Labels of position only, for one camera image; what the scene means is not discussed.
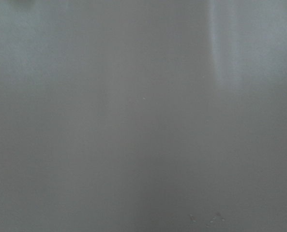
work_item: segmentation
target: gray wall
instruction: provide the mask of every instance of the gray wall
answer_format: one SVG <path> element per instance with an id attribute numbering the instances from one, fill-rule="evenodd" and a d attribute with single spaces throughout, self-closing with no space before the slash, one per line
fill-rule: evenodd
<path id="1" fill-rule="evenodd" d="M 287 231 L 287 0 L 0 0 L 0 232 L 73 231 Z"/>

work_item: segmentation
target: gray surface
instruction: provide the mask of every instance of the gray surface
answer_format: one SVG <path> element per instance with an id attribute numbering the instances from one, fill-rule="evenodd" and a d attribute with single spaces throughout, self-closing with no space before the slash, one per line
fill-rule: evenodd
<path id="1" fill-rule="evenodd" d="M 0 0 L 0 232 L 195 230 L 287 232 L 287 0 Z"/>

